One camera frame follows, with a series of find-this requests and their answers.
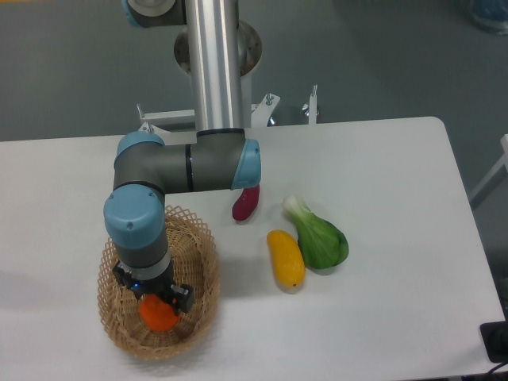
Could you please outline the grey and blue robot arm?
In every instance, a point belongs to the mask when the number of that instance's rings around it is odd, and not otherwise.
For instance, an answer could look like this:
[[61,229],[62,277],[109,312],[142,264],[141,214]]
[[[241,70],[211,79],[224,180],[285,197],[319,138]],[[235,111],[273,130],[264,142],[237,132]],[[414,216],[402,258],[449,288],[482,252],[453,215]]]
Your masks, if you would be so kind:
[[118,254],[118,284],[137,297],[154,294],[177,314],[189,312],[195,296],[190,285],[173,278],[166,196],[251,188],[261,180],[260,146],[244,131],[237,4],[188,1],[184,9],[196,141],[167,145],[145,131],[122,137],[114,187],[103,207]]

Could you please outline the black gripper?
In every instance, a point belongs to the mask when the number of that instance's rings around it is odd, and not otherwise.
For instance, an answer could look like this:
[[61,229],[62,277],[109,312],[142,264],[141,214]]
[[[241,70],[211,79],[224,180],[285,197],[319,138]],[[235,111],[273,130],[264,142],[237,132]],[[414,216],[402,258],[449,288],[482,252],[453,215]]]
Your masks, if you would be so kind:
[[143,269],[128,267],[120,260],[112,273],[118,285],[130,291],[136,300],[143,295],[154,294],[170,305],[175,315],[188,314],[194,305],[194,288],[175,284],[172,261],[157,276],[147,276]]

